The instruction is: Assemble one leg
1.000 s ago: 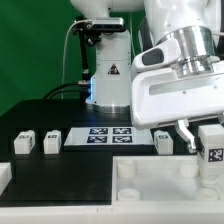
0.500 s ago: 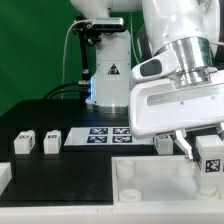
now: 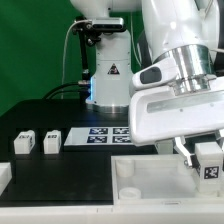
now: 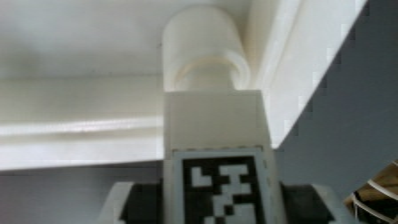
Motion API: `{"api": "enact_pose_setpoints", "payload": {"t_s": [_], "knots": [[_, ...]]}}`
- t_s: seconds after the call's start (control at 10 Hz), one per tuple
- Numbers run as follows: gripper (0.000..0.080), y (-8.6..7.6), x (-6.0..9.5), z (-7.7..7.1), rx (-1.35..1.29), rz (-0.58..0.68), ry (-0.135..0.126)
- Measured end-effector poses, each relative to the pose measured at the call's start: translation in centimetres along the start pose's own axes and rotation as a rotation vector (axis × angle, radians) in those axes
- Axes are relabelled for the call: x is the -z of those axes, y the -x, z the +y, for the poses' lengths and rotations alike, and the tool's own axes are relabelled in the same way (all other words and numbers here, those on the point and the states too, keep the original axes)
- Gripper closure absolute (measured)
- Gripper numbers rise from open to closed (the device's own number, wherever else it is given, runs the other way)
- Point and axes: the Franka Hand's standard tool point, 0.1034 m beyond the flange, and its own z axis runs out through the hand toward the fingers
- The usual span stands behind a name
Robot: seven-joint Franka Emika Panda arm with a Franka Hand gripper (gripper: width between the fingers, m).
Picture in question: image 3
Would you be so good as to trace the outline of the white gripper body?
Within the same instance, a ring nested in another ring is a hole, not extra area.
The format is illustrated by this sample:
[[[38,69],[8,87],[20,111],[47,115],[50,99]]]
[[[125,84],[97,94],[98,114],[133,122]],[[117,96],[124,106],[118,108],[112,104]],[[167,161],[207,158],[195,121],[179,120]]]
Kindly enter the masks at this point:
[[[133,95],[129,132],[136,146],[179,136],[211,133],[224,128],[224,77],[209,82],[210,89],[176,96],[162,86]]]

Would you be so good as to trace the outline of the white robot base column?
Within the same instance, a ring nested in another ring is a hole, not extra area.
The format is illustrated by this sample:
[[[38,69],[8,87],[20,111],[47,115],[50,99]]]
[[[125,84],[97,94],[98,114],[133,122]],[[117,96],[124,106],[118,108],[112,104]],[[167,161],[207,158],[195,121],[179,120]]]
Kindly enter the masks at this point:
[[[90,79],[87,108],[101,113],[126,113],[130,103],[131,35],[100,33],[96,44],[96,71]]]

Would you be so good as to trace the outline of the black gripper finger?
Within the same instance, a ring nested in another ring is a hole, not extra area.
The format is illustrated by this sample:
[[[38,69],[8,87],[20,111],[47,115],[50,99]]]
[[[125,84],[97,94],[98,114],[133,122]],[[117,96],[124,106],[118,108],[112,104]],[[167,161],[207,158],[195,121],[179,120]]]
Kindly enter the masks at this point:
[[[182,158],[184,159],[184,164],[187,167],[192,168],[193,163],[191,160],[191,154],[185,147],[185,143],[186,143],[185,138],[183,136],[175,137],[173,139],[173,142],[174,142],[174,149],[176,150],[178,154],[182,156]]]
[[[215,132],[216,140],[222,150],[224,150],[224,129],[219,129]]]

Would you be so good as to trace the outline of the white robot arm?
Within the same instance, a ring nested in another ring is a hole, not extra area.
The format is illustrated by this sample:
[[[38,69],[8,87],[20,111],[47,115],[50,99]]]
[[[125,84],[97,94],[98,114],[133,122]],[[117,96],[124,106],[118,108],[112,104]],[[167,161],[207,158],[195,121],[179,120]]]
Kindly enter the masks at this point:
[[[222,36],[219,0],[70,0],[96,45],[87,106],[127,112],[136,146],[224,129],[224,77],[215,64]]]

